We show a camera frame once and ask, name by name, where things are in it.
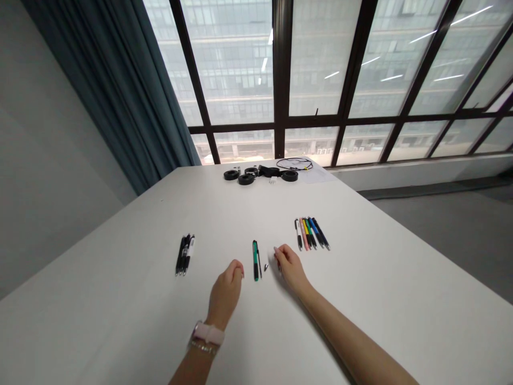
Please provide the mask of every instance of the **smartwatch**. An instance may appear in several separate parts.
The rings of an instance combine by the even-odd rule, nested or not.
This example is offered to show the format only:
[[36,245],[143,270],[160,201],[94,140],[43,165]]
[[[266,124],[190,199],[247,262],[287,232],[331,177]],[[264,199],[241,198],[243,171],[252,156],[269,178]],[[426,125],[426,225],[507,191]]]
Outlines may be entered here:
[[192,340],[197,338],[217,346],[221,346],[224,341],[224,332],[217,329],[214,325],[206,325],[201,321],[196,323],[192,331]]

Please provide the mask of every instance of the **hand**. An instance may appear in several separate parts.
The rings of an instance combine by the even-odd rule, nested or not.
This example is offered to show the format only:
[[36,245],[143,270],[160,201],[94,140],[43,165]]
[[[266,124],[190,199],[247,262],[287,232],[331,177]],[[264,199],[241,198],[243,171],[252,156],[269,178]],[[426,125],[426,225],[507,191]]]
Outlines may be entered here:
[[244,278],[244,266],[234,259],[228,268],[217,277],[208,305],[205,324],[214,325],[224,331],[240,296],[240,285]]
[[290,288],[300,298],[312,287],[306,278],[303,265],[298,255],[292,251],[289,245],[284,244],[274,248],[274,256],[281,266],[282,274]]

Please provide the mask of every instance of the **pink pen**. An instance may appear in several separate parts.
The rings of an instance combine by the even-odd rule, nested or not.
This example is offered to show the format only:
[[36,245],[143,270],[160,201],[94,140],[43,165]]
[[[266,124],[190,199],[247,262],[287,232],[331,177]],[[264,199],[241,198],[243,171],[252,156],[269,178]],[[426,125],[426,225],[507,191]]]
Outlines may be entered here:
[[300,218],[298,218],[298,219],[299,219],[299,224],[300,224],[299,227],[301,227],[301,233],[303,235],[303,242],[305,244],[305,250],[308,251],[308,250],[310,250],[310,246],[308,246],[308,242],[306,241],[305,224],[303,222],[303,219],[300,219]]

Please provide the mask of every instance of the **black cable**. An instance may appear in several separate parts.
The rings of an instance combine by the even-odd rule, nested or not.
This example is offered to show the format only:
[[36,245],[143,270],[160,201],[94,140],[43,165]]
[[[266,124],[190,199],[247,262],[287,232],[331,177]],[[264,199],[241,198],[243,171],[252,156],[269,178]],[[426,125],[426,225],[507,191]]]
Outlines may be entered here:
[[[284,161],[284,160],[288,160],[288,161],[296,161],[298,166],[300,167],[284,167],[284,166],[280,166],[279,163],[281,161]],[[279,161],[276,162],[276,166],[278,167],[281,167],[281,168],[284,168],[286,170],[293,170],[293,171],[303,171],[303,170],[310,170],[312,168],[314,168],[314,165],[312,163],[311,160],[309,159],[305,159],[305,158],[285,158],[285,159],[280,159]]]

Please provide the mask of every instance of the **window frame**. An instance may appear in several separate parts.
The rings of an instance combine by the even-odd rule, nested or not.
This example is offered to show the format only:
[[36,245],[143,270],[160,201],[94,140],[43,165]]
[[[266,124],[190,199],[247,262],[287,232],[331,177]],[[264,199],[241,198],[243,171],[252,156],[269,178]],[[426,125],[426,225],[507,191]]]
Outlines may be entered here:
[[[491,54],[484,65],[479,64],[479,68],[474,68],[478,74],[472,83],[469,90],[465,93],[463,99],[460,101],[458,108],[454,113],[448,114],[431,114],[431,115],[409,115],[409,112],[415,102],[415,99],[421,89],[421,86],[432,66],[432,63],[444,41],[444,38],[449,30],[450,24],[453,22],[458,9],[463,0],[448,0],[445,8],[442,11],[439,21],[437,23],[437,31],[431,36],[427,49],[424,53],[421,63],[418,67],[417,73],[414,76],[410,89],[401,108],[398,116],[393,117],[372,117],[372,118],[349,118],[349,111],[353,101],[353,96],[356,88],[356,83],[360,73],[360,67],[367,40],[369,38],[372,21],[378,4],[378,0],[362,0],[354,40],[349,56],[349,63],[344,79],[344,86],[340,98],[339,108],[337,114],[334,115],[312,115],[312,116],[289,116],[289,100],[290,100],[290,72],[291,72],[291,48],[292,48],[292,13],[293,13],[293,0],[273,0],[273,86],[274,86],[274,121],[268,123],[251,123],[251,124],[236,124],[236,125],[212,125],[208,116],[208,111],[205,103],[205,97],[201,88],[196,62],[192,52],[192,46],[189,38],[189,33],[186,28],[185,18],[182,11],[180,1],[170,0],[173,17],[175,19],[178,36],[185,55],[185,61],[191,77],[193,91],[198,102],[201,118],[203,121],[202,126],[189,127],[191,134],[206,134],[208,143],[211,149],[214,164],[220,164],[219,154],[215,143],[214,133],[226,132],[240,132],[252,130],[274,130],[275,138],[275,158],[283,158],[285,152],[285,130],[291,128],[314,128],[314,127],[339,127],[338,136],[333,150],[331,165],[326,168],[342,168],[354,167],[357,165],[344,165],[337,166],[337,159],[340,153],[342,140],[346,126],[359,126],[359,125],[373,125],[373,124],[394,124],[388,138],[385,141],[382,153],[379,160],[374,163],[366,163],[365,165],[382,164],[382,163],[405,163],[411,161],[418,161],[418,159],[395,160],[388,161],[388,157],[395,145],[396,140],[405,123],[420,122],[420,121],[436,121],[447,120],[447,125],[440,131],[436,140],[427,152],[427,155],[422,158],[425,160],[430,159],[444,159],[444,158],[462,158],[474,156],[487,156],[494,153],[507,153],[513,150],[513,143],[506,151],[476,153],[479,146],[486,140],[488,135],[505,118],[513,116],[513,94],[504,102],[497,112],[486,112],[487,108],[483,109],[464,109],[463,106],[469,99],[472,92],[476,89],[481,79],[490,68],[493,60],[497,57],[502,47],[507,42],[508,38],[513,33],[513,15],[509,18],[508,22],[504,25],[503,30],[499,34],[497,40],[494,41],[492,46],[488,49]],[[504,89],[513,79],[504,80]],[[456,155],[450,157],[432,158],[433,153],[436,151],[438,145],[443,140],[445,134],[450,129],[455,120],[461,119],[479,119],[479,118],[492,118],[490,124],[484,129],[480,136],[475,140],[469,151],[464,155]]]

